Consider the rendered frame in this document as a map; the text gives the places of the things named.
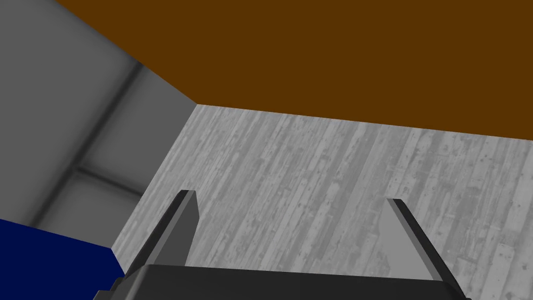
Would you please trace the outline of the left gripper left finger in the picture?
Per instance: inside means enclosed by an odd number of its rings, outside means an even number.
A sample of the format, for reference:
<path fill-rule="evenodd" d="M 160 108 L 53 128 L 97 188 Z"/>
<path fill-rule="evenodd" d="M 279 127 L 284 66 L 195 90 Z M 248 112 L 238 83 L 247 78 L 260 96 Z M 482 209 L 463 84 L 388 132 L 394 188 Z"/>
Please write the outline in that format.
<path fill-rule="evenodd" d="M 143 265 L 183 266 L 199 222 L 196 191 L 180 190 L 136 255 L 126 276 Z"/>

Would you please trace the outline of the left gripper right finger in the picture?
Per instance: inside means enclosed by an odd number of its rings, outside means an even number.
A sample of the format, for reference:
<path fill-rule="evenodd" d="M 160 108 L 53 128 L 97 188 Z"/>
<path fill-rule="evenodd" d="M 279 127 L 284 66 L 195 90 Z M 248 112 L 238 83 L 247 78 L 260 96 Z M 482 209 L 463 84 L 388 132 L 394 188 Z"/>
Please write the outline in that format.
<path fill-rule="evenodd" d="M 452 287 L 458 286 L 448 266 L 402 200 L 384 200 L 378 230 L 393 278 L 442 281 Z"/>

